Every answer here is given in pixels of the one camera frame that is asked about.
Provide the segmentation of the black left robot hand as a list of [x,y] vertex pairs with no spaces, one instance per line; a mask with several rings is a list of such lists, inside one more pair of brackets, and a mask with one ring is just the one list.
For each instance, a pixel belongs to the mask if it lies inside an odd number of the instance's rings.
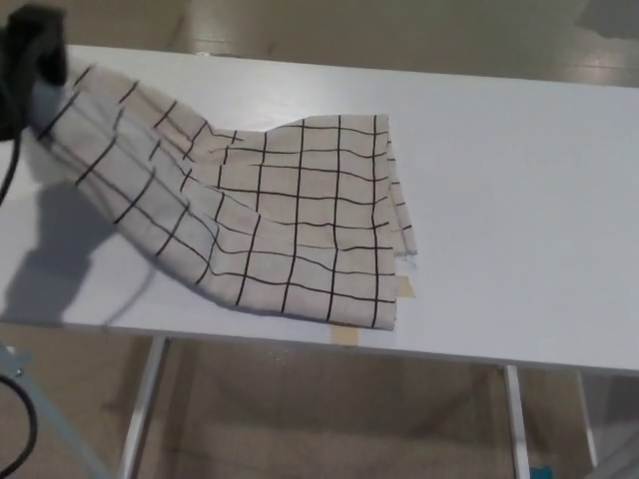
[[62,86],[67,76],[65,12],[29,3],[10,13],[1,28],[1,140],[25,128],[38,80]]

